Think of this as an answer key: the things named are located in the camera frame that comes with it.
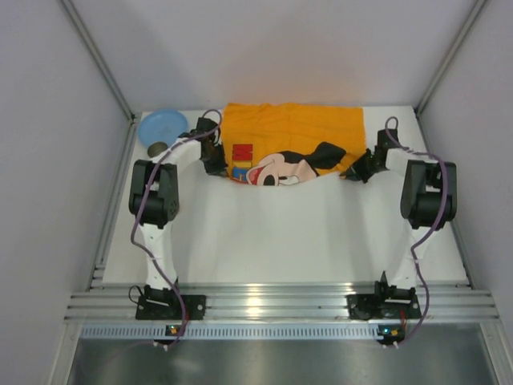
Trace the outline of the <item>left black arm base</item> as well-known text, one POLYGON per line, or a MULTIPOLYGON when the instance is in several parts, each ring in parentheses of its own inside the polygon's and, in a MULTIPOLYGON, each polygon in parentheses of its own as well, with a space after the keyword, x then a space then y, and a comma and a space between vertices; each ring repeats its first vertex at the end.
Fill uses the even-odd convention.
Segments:
POLYGON ((206 312, 205 295, 182 294, 181 306, 179 297, 173 290, 153 289, 149 285, 144 287, 132 286, 129 289, 129 300, 136 304, 135 318, 144 321, 203 320, 206 312))

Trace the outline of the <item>orange Mickey Mouse placemat cloth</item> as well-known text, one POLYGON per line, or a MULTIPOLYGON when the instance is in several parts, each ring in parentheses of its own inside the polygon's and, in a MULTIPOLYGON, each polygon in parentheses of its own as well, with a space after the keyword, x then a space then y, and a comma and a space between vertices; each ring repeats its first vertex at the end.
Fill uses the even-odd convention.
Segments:
POLYGON ((290 186, 342 174, 364 155, 364 111, 298 103, 230 103, 223 110, 220 139, 232 180, 290 186))

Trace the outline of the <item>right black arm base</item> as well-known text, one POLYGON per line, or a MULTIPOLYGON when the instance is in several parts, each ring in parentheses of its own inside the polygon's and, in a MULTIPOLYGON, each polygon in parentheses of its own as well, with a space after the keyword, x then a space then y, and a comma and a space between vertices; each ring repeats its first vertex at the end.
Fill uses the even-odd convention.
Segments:
POLYGON ((346 303, 349 318, 353 320, 421 318, 416 289, 390 285, 386 272, 374 282, 372 294, 350 294, 346 297, 346 303))

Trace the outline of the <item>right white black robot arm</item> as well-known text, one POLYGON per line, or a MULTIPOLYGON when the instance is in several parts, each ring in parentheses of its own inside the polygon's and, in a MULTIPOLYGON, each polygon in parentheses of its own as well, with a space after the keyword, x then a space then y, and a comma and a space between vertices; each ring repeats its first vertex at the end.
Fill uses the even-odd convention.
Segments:
POLYGON ((377 144, 344 171, 347 180, 366 183, 380 172, 402 178, 399 212, 407 223, 406 247, 385 270, 392 286, 410 288, 422 280, 418 268, 430 244, 457 212, 457 168, 399 142, 398 129, 378 131, 377 144))

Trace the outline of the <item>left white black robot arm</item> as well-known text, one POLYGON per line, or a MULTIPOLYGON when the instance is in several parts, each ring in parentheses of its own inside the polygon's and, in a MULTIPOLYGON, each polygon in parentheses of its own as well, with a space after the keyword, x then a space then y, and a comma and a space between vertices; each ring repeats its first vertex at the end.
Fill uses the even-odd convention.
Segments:
POLYGON ((135 217, 131 243, 147 255, 147 280, 152 289, 173 290, 178 274, 172 257, 172 224, 180 211, 179 178, 200 161, 211 176, 226 176, 227 164, 220 139, 220 121, 202 115, 190 132, 168 145, 155 141, 148 158, 132 169, 129 211, 135 217))

